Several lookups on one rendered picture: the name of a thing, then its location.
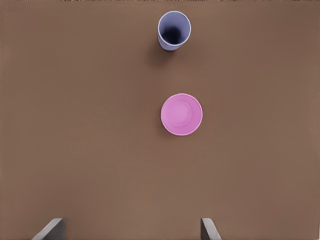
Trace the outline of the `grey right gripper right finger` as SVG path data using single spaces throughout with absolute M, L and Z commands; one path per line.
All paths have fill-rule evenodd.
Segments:
M 222 240 L 211 218 L 200 219 L 200 240 Z

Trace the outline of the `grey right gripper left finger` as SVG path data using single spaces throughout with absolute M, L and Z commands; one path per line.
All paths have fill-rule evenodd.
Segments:
M 66 240 L 65 218 L 52 219 L 31 240 Z

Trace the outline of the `pink bowl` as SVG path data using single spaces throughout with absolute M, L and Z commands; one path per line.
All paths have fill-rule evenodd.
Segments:
M 160 119 L 163 127 L 172 135 L 188 136 L 201 125 L 203 108 L 194 96 L 177 93 L 165 100 L 161 106 Z

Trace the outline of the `blue cup-shaped bowl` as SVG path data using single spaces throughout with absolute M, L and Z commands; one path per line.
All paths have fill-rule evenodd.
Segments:
M 190 38 L 192 26 L 189 18 L 180 11 L 168 11 L 158 21 L 157 37 L 161 48 L 172 52 Z

